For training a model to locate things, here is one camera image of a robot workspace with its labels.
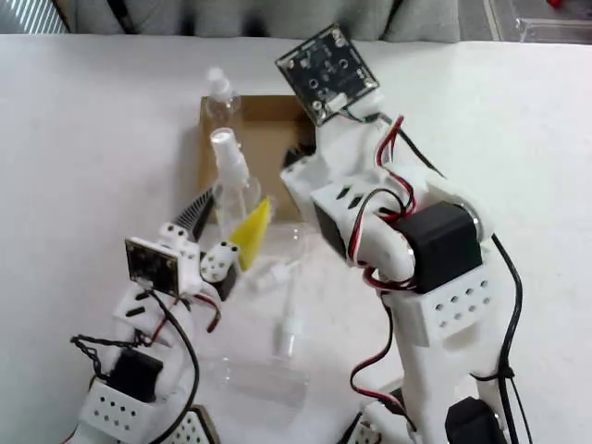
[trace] cardboard box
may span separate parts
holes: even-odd
[[[273,197],[276,221],[300,221],[298,208],[279,178],[279,173],[290,148],[315,143],[315,126],[294,96],[245,95],[241,100],[242,151],[251,175],[261,182],[262,196]],[[212,128],[205,113],[205,99],[202,100],[200,114],[198,191],[203,191],[214,183],[217,175],[214,150],[210,144]]]

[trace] bottle cap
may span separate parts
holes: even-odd
[[[218,102],[226,102],[232,97],[232,85],[221,68],[210,68],[207,81],[210,84],[210,97]]]

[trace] black wire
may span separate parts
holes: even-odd
[[[417,146],[413,143],[411,138],[403,131],[403,129],[399,129],[399,134],[401,138],[409,145],[411,151],[422,161],[422,163],[436,171],[440,176],[444,177],[444,175],[438,171],[438,169],[432,164],[424,154],[419,151]],[[516,425],[514,423],[513,415],[512,415],[512,406],[510,404],[510,397],[508,395],[508,386],[506,383],[507,379],[510,379],[512,385],[514,386],[514,391],[516,393],[516,399],[518,400],[518,405],[520,406],[520,411],[524,421],[524,427],[526,429],[526,433],[528,435],[528,442],[531,444],[533,443],[532,435],[530,433],[530,427],[528,425],[528,420],[526,419],[526,413],[524,411],[524,407],[522,405],[522,401],[518,395],[518,390],[516,388],[515,382],[513,380],[513,371],[510,367],[510,350],[512,348],[512,342],[514,339],[514,335],[516,333],[516,328],[518,327],[518,322],[520,321],[520,314],[522,312],[522,305],[524,299],[524,291],[522,280],[520,279],[520,274],[516,269],[510,255],[506,252],[506,249],[502,245],[500,238],[495,233],[491,236],[493,243],[497,247],[501,258],[503,259],[504,263],[510,270],[510,274],[512,275],[512,279],[514,281],[515,290],[515,302],[514,302],[514,309],[512,312],[512,317],[510,318],[510,323],[508,324],[508,328],[506,329],[506,334],[504,336],[504,340],[501,345],[501,349],[499,351],[499,361],[498,361],[498,373],[494,376],[486,377],[486,378],[478,378],[480,380],[492,380],[497,379],[499,384],[499,396],[501,397],[501,404],[503,407],[503,412],[506,417],[506,423],[508,425],[508,432],[510,433],[510,440],[512,444],[518,444],[518,434],[516,432]]]
[[[397,201],[397,204],[399,204],[399,207],[401,209],[402,212],[404,212],[404,208],[405,205],[403,204],[403,201],[401,200],[401,197],[399,197],[395,192],[389,190],[388,188],[375,188],[372,191],[370,191],[368,193],[368,195],[365,197],[364,201],[362,202],[362,205],[360,205],[360,210],[358,211],[358,215],[355,218],[355,222],[353,224],[353,229],[351,231],[351,236],[350,236],[350,240],[348,242],[348,255],[350,256],[350,258],[352,259],[352,248],[353,248],[353,234],[354,232],[359,229],[360,227],[360,222],[362,221],[362,217],[364,216],[364,210],[366,208],[366,206],[368,205],[368,203],[370,202],[370,200],[377,195],[380,192],[385,192],[386,194],[394,197],[394,199]],[[395,211],[393,211],[394,214],[396,215],[400,215],[401,213],[397,213]]]
[[[141,345],[147,345],[143,334],[136,330],[134,341],[126,340],[111,340],[103,338],[93,338],[92,336],[76,335],[70,339],[70,342],[80,349],[91,361],[94,375],[103,381],[109,378],[109,375],[103,373],[99,353],[94,347],[89,347],[86,342],[90,344],[104,345],[107,347],[119,347],[122,349],[135,349]]]
[[[528,421],[526,421],[526,413],[524,411],[524,406],[522,405],[522,399],[520,398],[520,394],[518,393],[518,388],[516,387],[516,382],[514,381],[514,379],[510,379],[510,382],[512,383],[512,387],[514,389],[514,394],[516,395],[516,400],[518,401],[518,407],[520,407],[520,413],[524,419],[524,428],[526,429],[526,435],[528,435],[528,442],[530,442],[530,444],[533,443],[533,436],[530,433],[530,426],[528,425]]]
[[[191,345],[191,341],[187,337],[187,334],[183,330],[183,327],[180,325],[177,318],[172,313],[170,313],[170,311],[167,309],[167,307],[158,298],[158,296],[156,296],[156,294],[154,292],[150,291],[150,292],[148,292],[148,294],[150,294],[150,296],[152,296],[153,298],[156,299],[156,302],[158,302],[158,306],[160,306],[160,309],[165,314],[166,320],[171,323],[171,325],[179,333],[179,336],[181,336],[181,339],[183,340],[185,347],[187,347],[187,352],[189,353],[189,356],[191,357],[191,363],[193,364],[193,370],[195,372],[194,377],[193,377],[193,386],[191,387],[191,393],[189,395],[189,398],[187,399],[187,402],[185,403],[185,406],[183,407],[183,410],[181,410],[181,413],[179,414],[179,416],[177,417],[175,422],[173,422],[173,424],[171,424],[167,430],[165,430],[157,438],[153,439],[149,443],[149,444],[160,444],[161,442],[164,442],[170,436],[170,434],[172,434],[175,431],[175,429],[179,426],[179,424],[181,424],[181,421],[183,421],[183,418],[185,417],[187,412],[191,409],[191,406],[193,404],[193,398],[195,398],[195,393],[197,392],[197,386],[199,385],[199,381],[200,381],[200,365],[197,362],[197,356],[195,355],[195,350],[193,349],[193,346]]]
[[[387,312],[387,316],[388,316],[387,345],[380,351],[379,354],[374,356],[372,359],[365,361],[364,365],[356,366],[353,369],[353,371],[350,373],[350,386],[356,392],[358,392],[358,387],[353,383],[353,379],[356,377],[356,375],[358,373],[360,373],[362,370],[364,370],[365,368],[368,368],[370,365],[374,365],[374,364],[378,363],[379,361],[383,360],[385,358],[385,356],[387,356],[387,354],[389,354],[390,349],[392,347],[392,339],[393,339],[393,331],[394,331],[392,312],[391,312],[390,308],[387,307],[384,303],[383,303],[383,307],[384,307],[385,311]],[[407,420],[407,422],[409,423],[409,426],[411,426],[411,429],[413,430],[413,432],[417,431],[417,427],[415,426],[415,423],[412,421],[412,419],[409,417],[409,415],[407,414],[407,412],[405,412],[404,409],[402,410],[398,405],[392,404],[392,403],[387,403],[379,398],[372,397],[372,396],[371,396],[371,398],[375,398],[377,401],[382,403],[391,413],[394,413],[399,416],[403,416]]]

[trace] black cable tie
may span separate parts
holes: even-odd
[[[477,381],[488,382],[488,381],[495,381],[497,379],[513,379],[516,376],[516,374],[514,373],[514,371],[512,370],[512,368],[510,366],[507,366],[507,367],[502,368],[495,375],[477,376],[477,375],[471,374],[471,376],[474,377]]]

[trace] gray fabric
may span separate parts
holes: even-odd
[[[306,39],[338,22],[355,40],[459,40],[457,0],[403,0],[399,6],[400,1],[125,0],[125,3],[136,28],[147,34]],[[67,11],[70,27],[75,32],[122,32],[106,0],[69,0]]]

